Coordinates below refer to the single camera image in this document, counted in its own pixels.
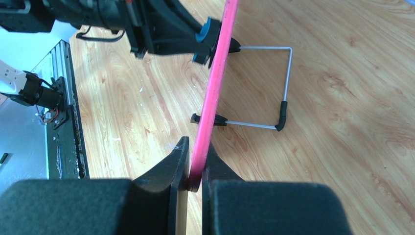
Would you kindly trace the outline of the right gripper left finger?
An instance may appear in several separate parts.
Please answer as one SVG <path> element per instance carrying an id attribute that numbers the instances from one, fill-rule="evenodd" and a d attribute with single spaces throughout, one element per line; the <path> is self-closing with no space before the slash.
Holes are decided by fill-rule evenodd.
<path id="1" fill-rule="evenodd" d="M 135 180 L 24 180 L 0 197 L 3 235 L 184 235 L 189 138 Z"/>

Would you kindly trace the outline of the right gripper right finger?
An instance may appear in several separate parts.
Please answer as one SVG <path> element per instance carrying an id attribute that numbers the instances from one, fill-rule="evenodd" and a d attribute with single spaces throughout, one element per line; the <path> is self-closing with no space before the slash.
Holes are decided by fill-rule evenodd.
<path id="1" fill-rule="evenodd" d="M 205 235 L 350 235 L 335 192 L 306 182 L 245 181 L 209 147 L 202 174 Z"/>

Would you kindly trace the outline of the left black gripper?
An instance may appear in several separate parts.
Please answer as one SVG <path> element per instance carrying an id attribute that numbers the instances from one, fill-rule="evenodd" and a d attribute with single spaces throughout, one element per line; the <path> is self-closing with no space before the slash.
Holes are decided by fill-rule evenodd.
<path id="1" fill-rule="evenodd" d="M 124 0 L 126 26 L 131 52 L 142 59 L 147 52 L 167 56 L 177 54 L 209 55 L 211 46 L 204 44 L 194 34 L 202 25 L 188 12 L 179 0 Z M 155 26 L 169 21 L 190 37 L 153 37 Z"/>

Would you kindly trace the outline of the blue black eraser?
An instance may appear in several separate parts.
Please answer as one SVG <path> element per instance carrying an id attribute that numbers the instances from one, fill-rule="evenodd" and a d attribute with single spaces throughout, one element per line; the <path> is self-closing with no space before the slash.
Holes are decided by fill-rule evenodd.
<path id="1" fill-rule="evenodd" d="M 210 69 L 217 49 L 222 23 L 217 19 L 208 17 L 207 22 L 202 26 L 201 31 L 195 34 L 196 41 L 209 47 L 209 54 L 195 53 L 192 62 L 205 65 L 208 63 Z"/>

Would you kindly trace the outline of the pink framed whiteboard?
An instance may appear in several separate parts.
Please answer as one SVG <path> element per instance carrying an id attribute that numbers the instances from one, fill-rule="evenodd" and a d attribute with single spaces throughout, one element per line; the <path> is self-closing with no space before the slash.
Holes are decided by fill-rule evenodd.
<path id="1" fill-rule="evenodd" d="M 231 45 L 238 3 L 238 0 L 227 0 L 225 2 L 221 30 L 211 66 L 201 118 L 191 157 L 190 173 L 187 184 L 187 190 L 191 192 L 198 191 L 202 180 L 202 172 L 207 162 L 207 155 L 225 74 L 227 57 Z"/>

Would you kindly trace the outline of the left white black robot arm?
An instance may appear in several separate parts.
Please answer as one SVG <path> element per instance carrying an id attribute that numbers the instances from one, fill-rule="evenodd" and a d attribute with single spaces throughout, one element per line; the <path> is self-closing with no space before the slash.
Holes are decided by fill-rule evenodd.
<path id="1" fill-rule="evenodd" d="M 160 56 L 193 54 L 211 64 L 221 22 L 200 24 L 178 0 L 3 0 L 0 24 L 9 32 L 50 32 L 56 21 L 110 30 L 116 42 L 127 36 L 131 52 Z"/>

